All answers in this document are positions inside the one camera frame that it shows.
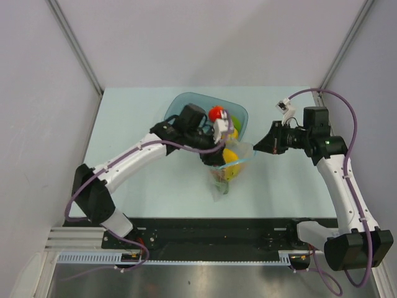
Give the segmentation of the yellow orange fruit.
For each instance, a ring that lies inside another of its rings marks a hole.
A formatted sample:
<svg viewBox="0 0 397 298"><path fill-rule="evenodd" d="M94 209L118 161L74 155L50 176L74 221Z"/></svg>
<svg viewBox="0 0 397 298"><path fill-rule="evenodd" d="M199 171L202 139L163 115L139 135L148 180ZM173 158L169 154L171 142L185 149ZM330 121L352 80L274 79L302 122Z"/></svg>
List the yellow orange fruit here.
<svg viewBox="0 0 397 298"><path fill-rule="evenodd" d="M237 129L234 129L232 133L227 135L227 141L237 140L239 137L239 133Z"/></svg>

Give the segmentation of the clear zip top bag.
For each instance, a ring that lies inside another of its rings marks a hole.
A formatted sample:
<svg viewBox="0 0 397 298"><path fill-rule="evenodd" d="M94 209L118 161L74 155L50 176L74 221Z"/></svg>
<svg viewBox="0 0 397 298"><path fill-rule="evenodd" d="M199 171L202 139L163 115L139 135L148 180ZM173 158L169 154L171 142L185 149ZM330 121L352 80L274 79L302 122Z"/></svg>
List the clear zip top bag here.
<svg viewBox="0 0 397 298"><path fill-rule="evenodd" d="M237 139L226 143L221 157L222 164L207 166L209 171L209 189L213 200L220 201L230 191L231 182L236 179L254 158L253 145Z"/></svg>

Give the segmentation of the green star fruit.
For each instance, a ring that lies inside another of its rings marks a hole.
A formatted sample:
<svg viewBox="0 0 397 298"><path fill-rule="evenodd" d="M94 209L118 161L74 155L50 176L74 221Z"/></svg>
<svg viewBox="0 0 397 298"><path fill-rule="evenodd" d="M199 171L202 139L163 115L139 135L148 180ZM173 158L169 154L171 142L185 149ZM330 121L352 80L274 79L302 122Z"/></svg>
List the green star fruit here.
<svg viewBox="0 0 397 298"><path fill-rule="evenodd" d="M236 116L234 116L234 115L231 116L231 119L232 119L232 122L233 122L233 125L234 125L235 129L236 129L238 132L240 132L241 129L242 129L241 121L240 121Z"/></svg>

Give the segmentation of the yellow banana bunch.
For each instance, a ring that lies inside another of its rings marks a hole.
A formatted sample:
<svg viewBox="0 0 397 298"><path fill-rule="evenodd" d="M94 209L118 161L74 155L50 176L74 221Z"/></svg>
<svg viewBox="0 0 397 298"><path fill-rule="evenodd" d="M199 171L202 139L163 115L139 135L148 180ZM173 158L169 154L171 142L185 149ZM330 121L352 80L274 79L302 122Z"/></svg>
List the yellow banana bunch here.
<svg viewBox="0 0 397 298"><path fill-rule="evenodd" d="M237 178L246 168L244 162L241 162L242 154L236 148L225 148L223 150L223 159L225 162L226 177L229 182Z"/></svg>

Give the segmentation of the pink dragon fruit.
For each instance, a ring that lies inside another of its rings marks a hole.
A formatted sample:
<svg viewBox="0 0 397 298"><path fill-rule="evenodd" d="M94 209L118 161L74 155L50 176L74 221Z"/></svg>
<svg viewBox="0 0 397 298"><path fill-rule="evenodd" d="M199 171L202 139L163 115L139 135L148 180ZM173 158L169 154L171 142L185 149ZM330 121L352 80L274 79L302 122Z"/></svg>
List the pink dragon fruit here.
<svg viewBox="0 0 397 298"><path fill-rule="evenodd" d="M229 180L226 177L225 169L211 169L210 173L213 177L215 189L219 195L227 195L229 193Z"/></svg>

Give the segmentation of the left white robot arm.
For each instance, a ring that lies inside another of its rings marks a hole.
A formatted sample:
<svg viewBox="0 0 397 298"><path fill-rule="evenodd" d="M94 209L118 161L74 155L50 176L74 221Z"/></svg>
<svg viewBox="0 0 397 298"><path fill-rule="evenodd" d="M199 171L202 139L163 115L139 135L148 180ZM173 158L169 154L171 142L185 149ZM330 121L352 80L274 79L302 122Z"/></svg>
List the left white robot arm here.
<svg viewBox="0 0 397 298"><path fill-rule="evenodd" d="M115 158L95 167L81 164L75 171L70 202L77 203L90 223L112 233L122 247L132 247L137 241L134 224L116 208L112 193L140 169L175 150L198 153L205 161L220 161L233 122L229 113L221 110L220 118L206 132L206 119L201 107L188 104L180 114L155 124L136 145Z"/></svg>

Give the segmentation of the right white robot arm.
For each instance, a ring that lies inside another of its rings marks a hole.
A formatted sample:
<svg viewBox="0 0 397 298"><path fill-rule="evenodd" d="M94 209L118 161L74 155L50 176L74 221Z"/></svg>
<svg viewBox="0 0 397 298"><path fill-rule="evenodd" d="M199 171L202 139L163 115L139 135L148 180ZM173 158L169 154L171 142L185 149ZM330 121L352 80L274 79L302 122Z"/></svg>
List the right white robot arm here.
<svg viewBox="0 0 397 298"><path fill-rule="evenodd" d="M295 110L280 103L282 120L272 123L269 133L254 149L280 155L289 148L300 149L311 158L326 183L337 215L338 231L322 226L315 220L295 219L286 233L287 244L300 249L309 244L326 257L334 271L376 268L383 261L394 239L389 230L382 230L368 211L356 186L347 145L340 136L331 135L329 111L325 107L306 107L303 125L291 127Z"/></svg>

